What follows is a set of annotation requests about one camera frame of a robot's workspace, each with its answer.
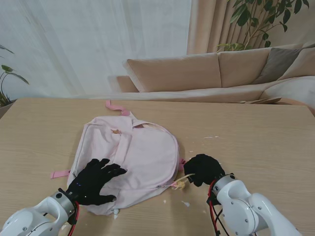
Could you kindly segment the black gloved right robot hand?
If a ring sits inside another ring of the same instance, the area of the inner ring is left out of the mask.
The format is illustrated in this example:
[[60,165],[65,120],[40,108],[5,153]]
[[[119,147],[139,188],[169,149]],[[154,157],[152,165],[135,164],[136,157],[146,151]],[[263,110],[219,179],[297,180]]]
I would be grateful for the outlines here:
[[210,185],[212,181],[225,175],[220,163],[205,154],[198,154],[186,162],[184,173],[189,175],[189,182],[196,187],[200,187],[203,183]]

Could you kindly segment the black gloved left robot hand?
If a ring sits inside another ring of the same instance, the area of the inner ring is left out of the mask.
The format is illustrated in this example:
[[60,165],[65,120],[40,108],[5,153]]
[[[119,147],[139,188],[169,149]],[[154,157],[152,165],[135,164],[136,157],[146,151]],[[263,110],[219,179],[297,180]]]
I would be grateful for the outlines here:
[[109,159],[92,159],[71,182],[66,193],[78,204],[102,205],[116,201],[114,195],[101,195],[100,191],[112,178],[123,175],[127,170],[118,164],[108,164]]

